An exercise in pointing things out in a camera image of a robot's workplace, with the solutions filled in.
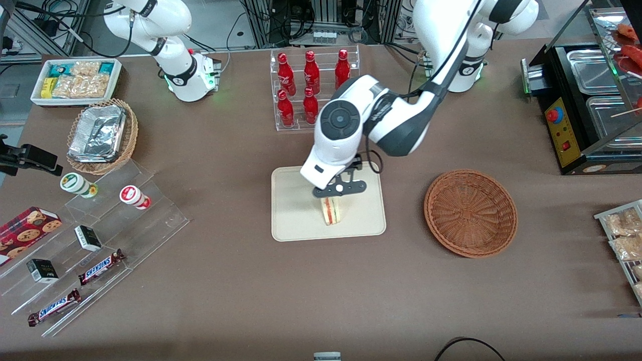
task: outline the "red bottle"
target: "red bottle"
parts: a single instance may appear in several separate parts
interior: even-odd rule
[[[297,93],[297,86],[294,85],[294,72],[288,64],[288,57],[284,53],[279,53],[277,59],[279,60],[279,83],[290,96],[294,96]]]
[[[279,97],[277,108],[279,108],[281,122],[283,122],[284,127],[291,128],[294,126],[294,109],[292,108],[292,103],[283,89],[279,89],[277,96]]]
[[[334,89],[337,90],[341,84],[350,78],[350,63],[348,63],[348,51],[339,50],[339,61],[334,68]]]
[[[306,88],[306,98],[303,99],[303,109],[306,111],[306,121],[308,124],[314,124],[319,114],[319,102],[315,97],[312,88]]]
[[[306,77],[306,87],[312,88],[312,91],[318,94],[321,91],[321,79],[314,51],[306,51],[306,67],[303,69],[303,74]]]

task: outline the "emergency stop button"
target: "emergency stop button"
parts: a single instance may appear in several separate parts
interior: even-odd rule
[[[546,120],[553,124],[559,124],[564,118],[564,111],[560,107],[555,107],[546,112]]]

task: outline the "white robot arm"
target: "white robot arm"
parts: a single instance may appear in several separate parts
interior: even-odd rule
[[[119,0],[109,3],[104,12],[109,30],[129,39],[149,52],[165,72],[169,89],[182,101],[196,101],[218,86],[220,64],[211,58],[190,54],[177,35],[192,25],[192,15],[181,0]]]
[[[538,8],[535,0],[417,0],[413,23],[437,71],[415,91],[419,94],[416,104],[409,104],[370,75],[345,82],[319,112],[315,144],[300,171],[316,187],[313,194],[330,197],[365,190],[336,180],[338,174],[350,170],[362,135],[389,156],[412,153],[424,139],[453,80],[470,75],[460,72],[462,64],[483,60],[467,57],[467,33],[479,31],[483,19],[525,30],[535,22]]]

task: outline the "brown table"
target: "brown table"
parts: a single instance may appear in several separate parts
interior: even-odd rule
[[[519,59],[541,44],[495,43],[483,78],[446,98],[421,147],[385,158],[383,235],[291,243],[270,234],[270,174],[301,165],[313,136],[275,131],[269,51],[234,53],[220,91],[196,103],[167,90],[151,57],[123,58],[134,159],[194,220],[56,337],[0,299],[0,358],[431,360],[467,335],[512,360],[639,360],[642,321],[615,318],[639,307],[592,215],[641,198],[641,177],[559,175],[542,114],[521,94]],[[361,54],[362,73],[407,90],[412,64],[383,46]],[[77,112],[34,106],[21,142],[66,164]],[[515,200],[519,230],[498,256],[458,257],[426,226],[424,194],[455,168],[492,175]],[[21,170],[0,189],[0,222],[70,198],[55,177]],[[448,359],[457,353],[495,359],[461,344]]]

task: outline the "wicker basket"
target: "wicker basket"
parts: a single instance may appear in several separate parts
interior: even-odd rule
[[[424,216],[442,245],[470,258],[500,253],[517,232],[517,209],[508,191],[475,170],[437,177],[426,192]]]
[[[123,131],[123,139],[121,141],[121,153],[118,156],[118,159],[116,159],[112,163],[81,163],[76,162],[69,158],[69,156],[67,156],[67,161],[69,161],[71,167],[79,172],[90,173],[94,175],[103,175],[110,170],[122,167],[127,162],[127,160],[132,157],[132,153],[134,152],[134,148],[136,146],[136,137],[138,136],[138,120],[136,120],[136,114],[134,114],[132,108],[130,108],[127,103],[119,99],[102,101],[100,103],[92,104],[90,105],[90,107],[106,107],[109,105],[118,105],[119,107],[122,107],[127,111],[127,118],[125,119],[125,130]],[[74,139],[74,135],[76,134],[76,127],[78,126],[78,120],[80,119],[80,114],[76,117],[76,121],[71,126],[69,137],[67,137],[67,146],[71,146],[71,141]]]

